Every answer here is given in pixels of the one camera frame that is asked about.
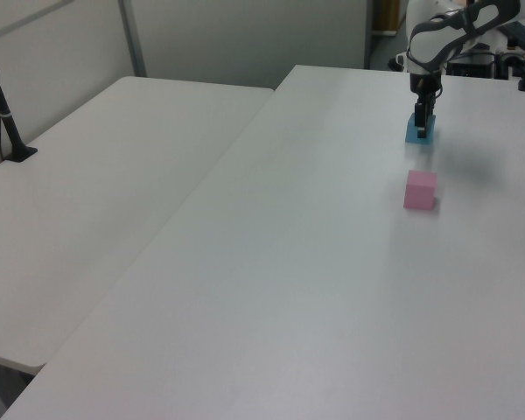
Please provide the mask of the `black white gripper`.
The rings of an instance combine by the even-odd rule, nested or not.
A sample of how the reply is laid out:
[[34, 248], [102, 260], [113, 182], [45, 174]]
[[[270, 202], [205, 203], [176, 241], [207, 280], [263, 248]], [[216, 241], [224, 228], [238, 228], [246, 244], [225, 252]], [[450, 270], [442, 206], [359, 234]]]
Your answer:
[[428, 74], [410, 73], [410, 91], [416, 95], [415, 125], [418, 138], [429, 138], [433, 133], [433, 103], [443, 89], [440, 72]]

